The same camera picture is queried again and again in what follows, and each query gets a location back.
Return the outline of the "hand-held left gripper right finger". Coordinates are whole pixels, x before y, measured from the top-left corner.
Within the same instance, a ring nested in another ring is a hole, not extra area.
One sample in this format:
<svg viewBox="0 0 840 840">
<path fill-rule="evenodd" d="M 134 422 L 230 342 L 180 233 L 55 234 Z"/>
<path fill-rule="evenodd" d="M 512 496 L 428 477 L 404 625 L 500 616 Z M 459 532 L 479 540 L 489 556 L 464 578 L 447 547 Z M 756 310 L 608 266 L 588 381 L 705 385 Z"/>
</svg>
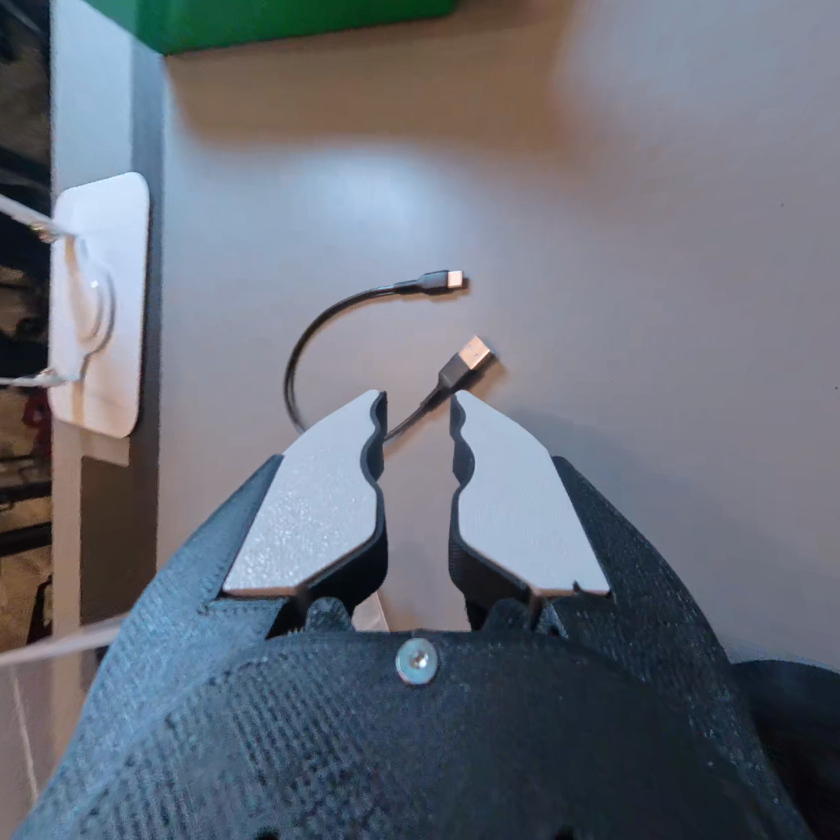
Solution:
<svg viewBox="0 0 840 840">
<path fill-rule="evenodd" d="M 450 400 L 453 472 L 449 576 L 479 631 L 501 603 L 527 626 L 552 607 L 610 613 L 611 584 L 549 450 L 478 397 Z"/>
</svg>

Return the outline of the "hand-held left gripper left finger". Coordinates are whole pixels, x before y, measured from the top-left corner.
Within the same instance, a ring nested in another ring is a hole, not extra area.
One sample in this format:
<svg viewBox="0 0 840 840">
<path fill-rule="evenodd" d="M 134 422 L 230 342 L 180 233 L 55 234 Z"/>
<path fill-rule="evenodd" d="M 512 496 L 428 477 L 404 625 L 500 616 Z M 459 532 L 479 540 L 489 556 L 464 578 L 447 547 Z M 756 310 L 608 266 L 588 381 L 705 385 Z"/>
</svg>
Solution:
<svg viewBox="0 0 840 840">
<path fill-rule="evenodd" d="M 387 572 L 379 478 L 387 400 L 369 390 L 303 433 L 279 465 L 223 584 L 240 600 L 279 597 L 307 608 L 323 597 L 349 614 Z"/>
</svg>

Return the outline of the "green plastic bin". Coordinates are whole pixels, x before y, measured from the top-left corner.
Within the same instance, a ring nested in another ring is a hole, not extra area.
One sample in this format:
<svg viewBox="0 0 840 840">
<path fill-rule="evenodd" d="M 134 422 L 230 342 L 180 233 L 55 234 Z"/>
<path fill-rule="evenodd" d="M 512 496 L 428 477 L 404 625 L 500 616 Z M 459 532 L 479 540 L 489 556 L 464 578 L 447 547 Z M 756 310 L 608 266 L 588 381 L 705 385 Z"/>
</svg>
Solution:
<svg viewBox="0 0 840 840">
<path fill-rule="evenodd" d="M 451 14 L 457 1 L 89 1 L 154 52 L 179 56 Z"/>
</svg>

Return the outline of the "black padded wrist rest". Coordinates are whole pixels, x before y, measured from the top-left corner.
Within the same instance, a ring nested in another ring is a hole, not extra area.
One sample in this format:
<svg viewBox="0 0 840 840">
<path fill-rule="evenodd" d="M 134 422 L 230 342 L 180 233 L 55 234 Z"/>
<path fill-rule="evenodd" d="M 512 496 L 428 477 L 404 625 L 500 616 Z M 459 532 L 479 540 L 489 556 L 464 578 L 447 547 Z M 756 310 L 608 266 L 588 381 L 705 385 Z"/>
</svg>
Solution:
<svg viewBox="0 0 840 840">
<path fill-rule="evenodd" d="M 763 749 L 816 838 L 839 838 L 839 674 L 760 659 L 733 666 Z"/>
</svg>

